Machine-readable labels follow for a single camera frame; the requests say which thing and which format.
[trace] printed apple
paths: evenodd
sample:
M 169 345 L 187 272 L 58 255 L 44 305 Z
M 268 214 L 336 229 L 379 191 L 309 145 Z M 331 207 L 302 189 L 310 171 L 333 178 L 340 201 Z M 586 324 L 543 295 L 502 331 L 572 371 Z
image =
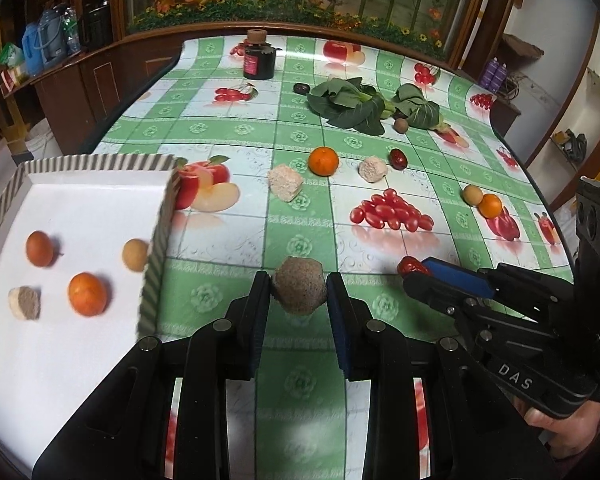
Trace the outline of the printed apple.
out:
M 540 228 L 544 239 L 551 245 L 560 244 L 558 231 L 555 229 L 554 223 L 551 222 L 547 214 L 543 211 L 542 216 L 538 216 L 538 213 L 534 213 L 534 215 L 538 220 L 538 227 Z
M 520 228 L 505 206 L 502 207 L 502 212 L 498 216 L 488 219 L 486 222 L 493 234 L 504 238 L 507 242 L 520 238 Z

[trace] blue bottle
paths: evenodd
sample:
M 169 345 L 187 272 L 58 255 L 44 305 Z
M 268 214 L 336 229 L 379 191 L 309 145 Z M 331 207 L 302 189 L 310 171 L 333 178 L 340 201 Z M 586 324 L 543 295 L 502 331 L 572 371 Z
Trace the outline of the blue bottle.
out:
M 24 62 L 27 66 L 29 77 L 40 75 L 44 70 L 44 65 L 42 63 L 42 54 L 40 54 L 40 40 L 38 39 L 37 23 L 29 23 L 24 29 L 22 51 L 24 53 Z

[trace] white wall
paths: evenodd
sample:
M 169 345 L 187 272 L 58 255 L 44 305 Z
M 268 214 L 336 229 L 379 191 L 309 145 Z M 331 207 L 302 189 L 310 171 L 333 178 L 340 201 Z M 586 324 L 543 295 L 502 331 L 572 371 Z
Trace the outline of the white wall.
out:
M 595 15 L 591 0 L 525 0 L 507 25 L 508 32 L 544 50 L 541 59 L 521 70 L 530 82 L 513 101 L 522 115 L 507 133 L 507 141 L 522 160 L 538 145 L 570 92 Z

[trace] tray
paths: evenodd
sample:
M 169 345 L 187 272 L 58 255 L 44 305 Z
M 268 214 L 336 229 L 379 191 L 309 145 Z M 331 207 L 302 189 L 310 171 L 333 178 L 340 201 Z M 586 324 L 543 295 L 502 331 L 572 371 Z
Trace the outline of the tray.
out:
M 72 155 L 26 162 L 0 197 L 0 443 L 29 473 L 38 456 L 136 339 L 155 331 L 160 280 L 179 177 L 170 155 Z M 34 267 L 35 230 L 59 256 Z M 149 242 L 144 272 L 122 263 L 130 238 Z M 109 286 L 103 314 L 74 312 L 67 286 L 79 272 Z M 38 320 L 8 307 L 16 286 L 40 291 Z

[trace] orange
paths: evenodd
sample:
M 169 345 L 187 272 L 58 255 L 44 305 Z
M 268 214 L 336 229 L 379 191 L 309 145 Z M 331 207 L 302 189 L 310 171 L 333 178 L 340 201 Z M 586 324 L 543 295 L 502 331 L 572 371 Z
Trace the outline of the orange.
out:
M 478 211 L 487 219 L 496 218 L 502 213 L 502 201 L 493 193 L 486 193 L 478 204 Z
M 307 164 L 316 175 L 331 176 L 338 169 L 338 154 L 328 146 L 320 146 L 309 155 Z
M 107 289 L 93 274 L 81 272 L 69 282 L 69 302 L 78 314 L 97 316 L 107 306 Z

